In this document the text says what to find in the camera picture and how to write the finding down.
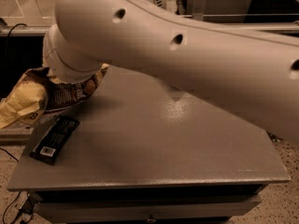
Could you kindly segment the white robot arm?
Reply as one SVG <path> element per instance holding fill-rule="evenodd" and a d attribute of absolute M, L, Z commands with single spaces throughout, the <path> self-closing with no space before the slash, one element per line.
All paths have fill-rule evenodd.
<path fill-rule="evenodd" d="M 115 65 L 299 142 L 297 38 L 186 19 L 147 0 L 56 0 L 54 18 L 43 59 L 61 81 Z"/>

